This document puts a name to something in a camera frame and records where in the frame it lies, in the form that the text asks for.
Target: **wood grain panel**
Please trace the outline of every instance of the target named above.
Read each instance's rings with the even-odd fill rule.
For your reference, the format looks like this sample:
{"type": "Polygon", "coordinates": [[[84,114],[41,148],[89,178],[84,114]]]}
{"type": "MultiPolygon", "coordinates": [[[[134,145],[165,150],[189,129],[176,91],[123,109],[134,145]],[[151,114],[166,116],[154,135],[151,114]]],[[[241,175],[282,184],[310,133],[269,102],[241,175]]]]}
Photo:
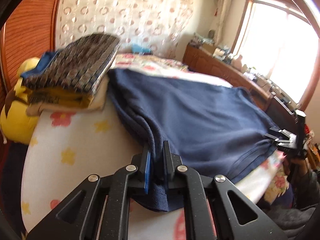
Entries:
{"type": "Polygon", "coordinates": [[[59,0],[22,0],[1,30],[1,59],[7,90],[17,82],[20,64],[54,50],[54,30],[59,0]]]}

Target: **window frame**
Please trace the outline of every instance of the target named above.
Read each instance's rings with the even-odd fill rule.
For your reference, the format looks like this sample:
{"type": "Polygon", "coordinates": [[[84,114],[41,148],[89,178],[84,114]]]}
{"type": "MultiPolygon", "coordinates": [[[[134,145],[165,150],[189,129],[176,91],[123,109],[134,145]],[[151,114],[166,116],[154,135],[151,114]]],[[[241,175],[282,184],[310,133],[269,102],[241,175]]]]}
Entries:
{"type": "MultiPolygon", "coordinates": [[[[287,7],[290,7],[296,11],[300,11],[300,9],[296,6],[296,4],[292,0],[275,0],[275,1],[284,3],[287,7]]],[[[299,19],[305,21],[306,23],[310,24],[310,22],[307,20],[307,18],[303,17],[302,15],[300,15],[298,13],[290,11],[289,9],[286,9],[281,6],[277,6],[275,4],[268,3],[268,2],[263,2],[263,1],[258,1],[258,0],[256,0],[256,1],[246,0],[245,5],[244,5],[244,10],[242,13],[242,17],[241,17],[241,20],[239,23],[239,27],[238,27],[238,30],[236,33],[236,37],[235,37],[233,45],[231,47],[231,52],[233,54],[237,54],[239,52],[240,47],[245,40],[245,34],[247,33],[247,28],[250,25],[250,18],[251,18],[252,7],[253,7],[254,3],[266,4],[266,5],[281,9],[289,14],[292,14],[292,15],[298,17],[299,19]]],[[[311,74],[310,81],[309,81],[299,103],[297,103],[297,107],[300,110],[305,111],[305,109],[307,108],[307,106],[312,98],[312,95],[316,89],[319,78],[320,78],[320,41],[319,41],[318,53],[316,55],[315,65],[313,68],[313,72],[311,74]]]]}

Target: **window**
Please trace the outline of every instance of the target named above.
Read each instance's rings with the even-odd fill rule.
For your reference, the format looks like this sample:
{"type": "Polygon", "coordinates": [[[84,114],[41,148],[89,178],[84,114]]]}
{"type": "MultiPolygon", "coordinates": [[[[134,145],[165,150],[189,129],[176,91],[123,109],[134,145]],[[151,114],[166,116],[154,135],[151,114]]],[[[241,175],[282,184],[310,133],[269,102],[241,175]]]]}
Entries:
{"type": "Polygon", "coordinates": [[[317,53],[318,36],[297,8],[277,0],[249,1],[234,54],[295,103],[309,84],[317,53]]]}

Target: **metal screw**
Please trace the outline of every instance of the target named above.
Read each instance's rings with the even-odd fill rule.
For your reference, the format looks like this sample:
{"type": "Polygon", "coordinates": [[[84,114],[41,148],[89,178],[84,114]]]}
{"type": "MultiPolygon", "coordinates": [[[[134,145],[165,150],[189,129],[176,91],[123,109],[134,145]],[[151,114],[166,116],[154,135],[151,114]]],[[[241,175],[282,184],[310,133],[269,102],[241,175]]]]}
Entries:
{"type": "Polygon", "coordinates": [[[185,172],[185,171],[187,171],[188,170],[188,167],[187,166],[185,166],[185,165],[180,165],[180,166],[178,166],[178,171],[181,171],[181,172],[185,172]]]}
{"type": "Polygon", "coordinates": [[[88,180],[89,180],[90,182],[95,182],[95,181],[98,180],[98,176],[97,176],[96,174],[92,174],[92,175],[90,175],[90,176],[88,177],[88,180]]]}
{"type": "Polygon", "coordinates": [[[214,177],[214,179],[217,181],[217,182],[224,182],[226,181],[226,177],[223,176],[223,175],[217,175],[214,177]]]}
{"type": "Polygon", "coordinates": [[[136,166],[130,164],[130,165],[126,166],[125,169],[127,171],[135,171],[137,168],[136,168],[136,166]]]}

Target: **triangular cutout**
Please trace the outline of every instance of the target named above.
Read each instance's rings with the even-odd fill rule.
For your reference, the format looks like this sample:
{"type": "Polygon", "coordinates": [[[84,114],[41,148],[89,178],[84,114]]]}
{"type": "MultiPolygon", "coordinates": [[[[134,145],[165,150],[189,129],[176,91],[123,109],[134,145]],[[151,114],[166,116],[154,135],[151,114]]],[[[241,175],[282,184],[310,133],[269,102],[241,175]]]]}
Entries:
{"type": "Polygon", "coordinates": [[[258,215],[234,191],[229,190],[228,196],[240,225],[258,218],[258,215]]]}
{"type": "Polygon", "coordinates": [[[79,191],[79,193],[61,209],[57,214],[57,218],[69,224],[73,224],[76,221],[85,194],[86,192],[84,190],[79,191]]]}

